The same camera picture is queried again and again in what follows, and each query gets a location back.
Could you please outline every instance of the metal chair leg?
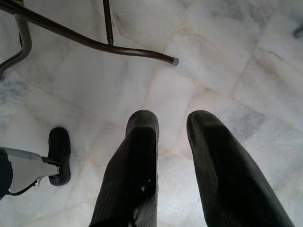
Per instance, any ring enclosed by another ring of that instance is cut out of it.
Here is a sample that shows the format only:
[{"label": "metal chair leg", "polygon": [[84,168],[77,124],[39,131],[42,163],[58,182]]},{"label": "metal chair leg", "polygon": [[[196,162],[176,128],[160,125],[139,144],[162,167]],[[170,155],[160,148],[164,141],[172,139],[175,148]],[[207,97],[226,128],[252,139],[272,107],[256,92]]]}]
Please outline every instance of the metal chair leg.
[{"label": "metal chair leg", "polygon": [[112,19],[110,16],[109,0],[103,0],[103,8],[104,8],[107,41],[109,45],[113,46],[114,36],[113,36],[113,28],[112,28]]},{"label": "metal chair leg", "polygon": [[30,31],[28,27],[28,23],[26,20],[21,19],[20,16],[17,14],[15,15],[15,19],[19,28],[19,37],[20,37],[20,44],[21,44],[21,51],[14,55],[13,57],[7,59],[5,62],[0,64],[0,81],[4,79],[4,71],[7,70],[9,67],[17,64],[18,62],[25,59],[31,49],[32,49],[32,39],[30,36]]},{"label": "metal chair leg", "polygon": [[46,17],[43,17],[29,9],[26,9],[23,6],[20,6],[18,1],[0,0],[0,9],[15,16],[20,30],[20,36],[23,42],[22,50],[14,57],[8,59],[7,61],[5,61],[0,65],[0,79],[3,79],[2,74],[7,68],[23,60],[26,56],[28,56],[31,50],[31,38],[30,38],[27,22],[31,22],[35,25],[43,27],[49,31],[62,35],[68,39],[71,39],[82,45],[94,48],[96,50],[105,51],[114,54],[120,54],[120,55],[153,58],[160,61],[165,61],[172,65],[178,65],[179,63],[178,58],[170,57],[159,52],[113,46],[114,39],[113,39],[113,31],[111,26],[109,2],[108,0],[104,0],[103,3],[104,3],[104,12],[106,19],[106,27],[107,27],[107,40],[109,44],[104,44],[92,40],[90,38],[87,38]]}]

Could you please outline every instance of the white marble tile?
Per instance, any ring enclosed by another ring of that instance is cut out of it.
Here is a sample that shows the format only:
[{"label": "white marble tile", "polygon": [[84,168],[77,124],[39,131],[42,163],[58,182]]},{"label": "white marble tile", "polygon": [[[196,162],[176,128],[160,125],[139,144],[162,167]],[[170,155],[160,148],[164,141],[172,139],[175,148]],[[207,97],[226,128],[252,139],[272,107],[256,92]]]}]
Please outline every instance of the white marble tile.
[{"label": "white marble tile", "polygon": [[92,217],[96,198],[87,200],[77,206],[62,210],[46,218],[34,219],[25,227],[82,227],[88,226]]},{"label": "white marble tile", "polygon": [[279,11],[272,17],[260,38],[258,48],[277,55],[298,72],[303,71],[303,40],[294,37],[302,27],[303,3],[300,0],[283,0]]},{"label": "white marble tile", "polygon": [[184,18],[186,27],[245,64],[279,0],[199,0]]},{"label": "white marble tile", "polygon": [[303,129],[303,74],[279,56],[257,49],[233,97]]},{"label": "white marble tile", "polygon": [[18,107],[30,90],[29,85],[13,70],[9,70],[9,76],[0,82],[0,142]]},{"label": "white marble tile", "polygon": [[65,127],[71,138],[71,181],[64,187],[54,187],[45,178],[39,187],[11,198],[11,203],[16,207],[16,214],[20,214],[24,221],[30,220],[34,215],[38,217],[47,215],[46,206],[53,207],[54,210],[61,209],[58,204],[53,204],[56,200],[52,200],[52,197],[56,193],[61,198],[70,195],[87,153],[98,134],[101,122],[93,114],[85,113],[42,92],[32,91],[26,97],[23,107],[18,109],[1,144],[47,156],[48,134],[56,126]]},{"label": "white marble tile", "polygon": [[189,3],[186,0],[129,0],[110,1],[110,6],[122,37],[162,52],[181,25]]},{"label": "white marble tile", "polygon": [[190,211],[189,215],[185,218],[180,227],[207,227],[205,222],[205,218],[203,215],[202,203],[201,201],[197,202],[197,204]]},{"label": "white marble tile", "polygon": [[224,54],[206,39],[183,29],[169,43],[165,53],[180,59],[176,70],[204,86],[225,95],[231,93],[245,64]]},{"label": "white marble tile", "polygon": [[101,179],[93,164],[88,160],[82,169],[77,182],[69,196],[66,206],[77,205],[98,196]]},{"label": "white marble tile", "polygon": [[80,46],[42,84],[42,89],[104,120],[124,125],[133,112],[142,108],[156,64],[156,60]]},{"label": "white marble tile", "polygon": [[[99,24],[103,16],[96,12],[89,1],[27,1],[25,6],[83,35],[95,38],[100,33]],[[1,13],[4,20],[0,29],[4,32],[1,32],[0,40],[5,45],[1,45],[0,56],[7,59],[20,50],[20,44],[14,17],[2,14],[4,13]],[[78,44],[36,25],[30,24],[29,27],[32,36],[32,51],[25,60],[13,68],[36,87]]]},{"label": "white marble tile", "polygon": [[183,29],[172,38],[165,53],[180,58],[177,68],[183,74],[229,95],[277,7],[276,2],[194,1]]},{"label": "white marble tile", "polygon": [[289,203],[286,207],[290,219],[295,226],[300,226],[303,222],[302,217],[303,207],[303,169],[297,178],[297,185],[289,198]]},{"label": "white marble tile", "polygon": [[158,219],[157,227],[171,227],[171,225]]},{"label": "white marble tile", "polygon": [[179,226],[199,200],[194,164],[177,156],[159,170],[158,219]]},{"label": "white marble tile", "polygon": [[107,166],[124,138],[125,130],[115,127],[109,122],[105,122],[89,153],[89,159],[92,164],[94,166]]},{"label": "white marble tile", "polygon": [[175,70],[164,67],[157,72],[144,109],[158,117],[160,145],[171,147],[176,142],[194,92],[195,84]]}]

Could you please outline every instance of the curved metal tube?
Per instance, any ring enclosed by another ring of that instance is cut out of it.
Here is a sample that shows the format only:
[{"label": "curved metal tube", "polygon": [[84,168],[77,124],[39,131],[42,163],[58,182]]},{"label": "curved metal tube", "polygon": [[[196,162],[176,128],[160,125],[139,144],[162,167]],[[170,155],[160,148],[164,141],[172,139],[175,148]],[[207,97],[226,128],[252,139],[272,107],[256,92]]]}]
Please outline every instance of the curved metal tube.
[{"label": "curved metal tube", "polygon": [[0,0],[0,9],[8,12],[10,14],[18,14],[20,18],[27,20],[35,25],[43,27],[49,31],[62,35],[66,38],[69,38],[75,42],[83,44],[85,46],[105,51],[109,53],[121,54],[121,55],[129,55],[129,56],[140,56],[146,58],[154,58],[157,60],[165,61],[169,64],[177,65],[179,63],[178,58],[170,57],[162,53],[148,51],[148,50],[141,50],[141,49],[131,49],[131,48],[124,48],[118,46],[111,46],[108,44],[104,44],[101,42],[97,42],[90,38],[87,38],[69,28],[66,28],[46,17],[43,17],[29,9],[24,7],[18,6],[16,3],[10,0]]},{"label": "curved metal tube", "polygon": [[7,59],[5,62],[0,64],[0,81],[4,79],[4,71],[25,59],[32,49],[32,39],[30,36],[27,21],[19,18],[18,15],[15,16],[15,19],[19,28],[20,43],[22,49],[16,55],[12,56],[11,58]]}]

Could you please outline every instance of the leg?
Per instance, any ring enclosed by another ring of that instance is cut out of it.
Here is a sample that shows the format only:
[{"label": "leg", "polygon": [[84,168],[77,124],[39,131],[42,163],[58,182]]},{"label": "leg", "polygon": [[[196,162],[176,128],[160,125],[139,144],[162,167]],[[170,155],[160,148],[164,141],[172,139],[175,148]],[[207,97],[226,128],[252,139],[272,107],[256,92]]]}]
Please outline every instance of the leg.
[{"label": "leg", "polygon": [[[21,6],[23,5],[22,0],[16,2]],[[5,62],[0,64],[0,81],[4,79],[4,71],[17,64],[18,62],[24,60],[29,55],[32,49],[32,39],[30,36],[27,21],[21,19],[19,15],[15,15],[15,19],[19,28],[19,38],[22,49],[16,55],[12,56],[11,58],[7,59]]]},{"label": "leg", "polygon": [[257,164],[218,118],[191,113],[187,135],[209,227],[293,227]]},{"label": "leg", "polygon": [[126,137],[109,161],[91,227],[155,227],[157,225],[157,117],[137,111]]}]

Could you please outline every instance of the chair leg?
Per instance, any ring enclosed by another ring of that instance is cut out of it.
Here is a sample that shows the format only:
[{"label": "chair leg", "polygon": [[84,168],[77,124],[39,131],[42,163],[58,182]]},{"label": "chair leg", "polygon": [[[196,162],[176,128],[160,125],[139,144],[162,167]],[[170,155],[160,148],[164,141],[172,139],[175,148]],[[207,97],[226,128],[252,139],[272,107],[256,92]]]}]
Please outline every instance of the chair leg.
[{"label": "chair leg", "polygon": [[15,14],[14,16],[19,28],[19,37],[22,49],[16,55],[0,64],[0,81],[4,79],[4,71],[25,59],[32,49],[32,39],[27,21],[21,19],[18,14]]},{"label": "chair leg", "polygon": [[113,36],[113,28],[112,28],[112,19],[110,15],[109,0],[103,0],[103,8],[104,8],[107,41],[108,44],[112,46],[114,45],[114,36]]},{"label": "chair leg", "polygon": [[[155,51],[149,51],[149,50],[141,50],[141,49],[133,49],[133,48],[125,48],[125,47],[119,47],[119,46],[113,46],[113,38],[112,38],[112,27],[111,27],[111,20],[110,20],[110,9],[109,9],[109,3],[108,1],[104,0],[104,7],[105,13],[106,13],[106,20],[107,20],[107,37],[108,37],[108,43],[104,44],[101,42],[98,42],[96,40],[92,40],[90,38],[87,38],[71,29],[68,29],[46,17],[43,17],[29,9],[26,9],[25,7],[20,6],[20,4],[17,4],[15,1],[11,0],[0,0],[0,9],[10,13],[12,15],[15,15],[22,19],[26,20],[28,22],[31,22],[35,25],[38,25],[40,27],[43,27],[51,32],[54,32],[56,34],[62,35],[68,39],[71,39],[75,42],[78,42],[82,45],[88,46],[90,48],[105,51],[109,53],[114,54],[120,54],[120,55],[127,55],[127,56],[138,56],[138,57],[145,57],[145,58],[153,58],[160,61],[167,62],[172,65],[178,65],[179,59],[171,56],[167,56],[165,54],[155,52]],[[17,59],[18,61],[25,58],[26,52],[21,55],[22,58],[18,55]]]}]

